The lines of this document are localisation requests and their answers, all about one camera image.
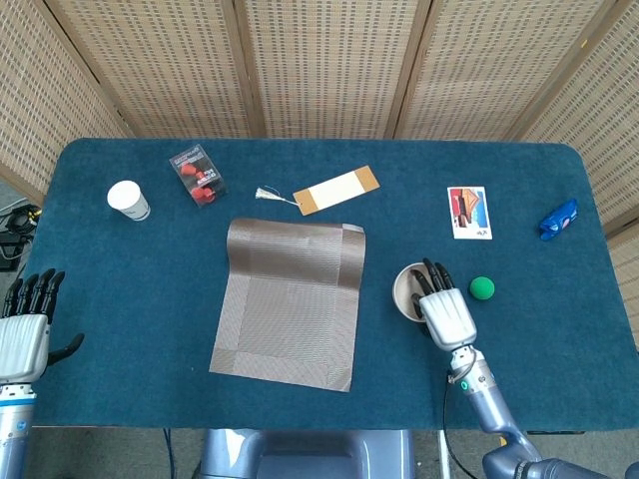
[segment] blue plastic object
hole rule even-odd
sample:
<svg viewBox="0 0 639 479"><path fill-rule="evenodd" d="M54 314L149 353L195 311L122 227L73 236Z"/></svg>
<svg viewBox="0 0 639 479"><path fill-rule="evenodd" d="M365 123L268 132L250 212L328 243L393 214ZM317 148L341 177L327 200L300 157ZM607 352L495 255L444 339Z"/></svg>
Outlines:
<svg viewBox="0 0 639 479"><path fill-rule="evenodd" d="M577 218L577 200L574 198L543 219L539 224L541 229L541 239L544 241L552 240L565 230L568 225Z"/></svg>

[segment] black wire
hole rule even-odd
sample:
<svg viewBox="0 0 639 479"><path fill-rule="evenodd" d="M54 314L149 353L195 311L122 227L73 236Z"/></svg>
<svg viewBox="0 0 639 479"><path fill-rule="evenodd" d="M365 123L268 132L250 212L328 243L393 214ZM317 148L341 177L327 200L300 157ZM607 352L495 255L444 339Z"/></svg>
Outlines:
<svg viewBox="0 0 639 479"><path fill-rule="evenodd" d="M455 464L459 466L459 469L465 472L466 475L470 477L470 479L478 479L477 476L475 476L472 472L466 469L463 466L463 464L461 464L461 462L459 462L459 459L457 459L457 456L455 456L455 453L452 452L452 447L450 447L450 441L448 440L448 431L446 429L446 404L448 402L448 389L450 387L452 387L452 384L448 382L448 373L446 373L446 385L443 391L443 415L442 415L443 417L441 418L441 422L442 422L442 428L443 428L443 438L446 441L446 448L448 449L448 455L452 458Z"/></svg>
<svg viewBox="0 0 639 479"><path fill-rule="evenodd" d="M169 466L171 467L171 479L176 479L176 461L173 456L173 445L171 444L171 429L166 427L162 429L164 432L164 440L167 443L167 450L169 451Z"/></svg>
<svg viewBox="0 0 639 479"><path fill-rule="evenodd" d="M191 479L200 479L201 469L202 469L202 461L200 461L198 465L196 466L195 470L193 471L193 475L191 476Z"/></svg>

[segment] blue tablecloth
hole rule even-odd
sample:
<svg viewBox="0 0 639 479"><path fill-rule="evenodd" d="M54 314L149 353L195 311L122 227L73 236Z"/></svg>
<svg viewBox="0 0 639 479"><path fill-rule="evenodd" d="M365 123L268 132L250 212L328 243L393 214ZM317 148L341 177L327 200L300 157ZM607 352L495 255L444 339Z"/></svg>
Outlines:
<svg viewBox="0 0 639 479"><path fill-rule="evenodd" d="M200 143L229 193L198 209L168 159ZM381 188L303 218L256 187L292 192L370 165ZM135 223L106 193L138 182L151 215ZM493 240L452 238L446 188L485 186ZM570 198L580 216L543 242L536 227ZM209 372L233 218L350 223L366 258L349 393ZM391 300L395 275L423 256L463 289L484 352L526 429L639 426L639 362L578 154L562 145L315 140L95 140L63 152L27 273L67 271L52 348L81 349L36 383L47 425L439 428L449 355ZM460 391L453 427L477 427Z"/></svg>

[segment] white string tassel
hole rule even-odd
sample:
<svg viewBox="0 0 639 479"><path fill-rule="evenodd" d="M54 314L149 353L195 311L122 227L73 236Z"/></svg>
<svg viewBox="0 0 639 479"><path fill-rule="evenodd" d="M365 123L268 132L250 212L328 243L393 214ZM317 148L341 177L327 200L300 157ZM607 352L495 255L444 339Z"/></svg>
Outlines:
<svg viewBox="0 0 639 479"><path fill-rule="evenodd" d="M258 200L276 200L278 202L285 202L288 203L290 205L295 205L297 206L298 204L296 202L291 202L289 200L287 200L286 198L282 198L282 196L280 195L280 192L278 192L275 188L271 188L271 187L266 187L264 186L264 188L268 188L270 190L273 190L276 193L271 193L267 190L264 190L262 188L258 188L256 190L256 198Z"/></svg>

